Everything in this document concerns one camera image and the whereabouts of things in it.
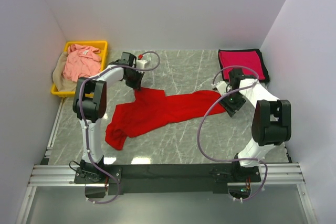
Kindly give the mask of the red t-shirt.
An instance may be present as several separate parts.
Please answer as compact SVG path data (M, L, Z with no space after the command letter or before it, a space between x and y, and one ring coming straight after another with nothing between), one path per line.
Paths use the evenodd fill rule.
M105 142L117 151L128 137L138 137L171 123L180 123L205 115L220 97L212 90L166 95L164 90L141 88L135 101L116 105L106 128Z

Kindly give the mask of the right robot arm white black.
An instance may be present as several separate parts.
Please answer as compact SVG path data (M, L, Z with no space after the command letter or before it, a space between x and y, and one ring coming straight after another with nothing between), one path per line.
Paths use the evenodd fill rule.
M259 173L259 161L276 146L291 138L291 103L272 95L260 84L257 72L243 73L245 67L233 66L229 71L227 87L224 82L215 85L223 96L219 104L232 118L248 101L254 107L251 124L251 140L245 148L236 154L232 162L230 175L241 182L248 176Z

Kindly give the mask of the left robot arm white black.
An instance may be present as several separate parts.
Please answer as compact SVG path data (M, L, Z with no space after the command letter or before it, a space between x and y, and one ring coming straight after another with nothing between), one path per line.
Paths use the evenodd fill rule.
M93 183L101 182L105 176L100 126L107 108L107 89L119 81L132 89L140 89L143 70L148 67L147 60L135 63L118 60L97 75L77 82L72 109L81 125L83 139L78 173Z

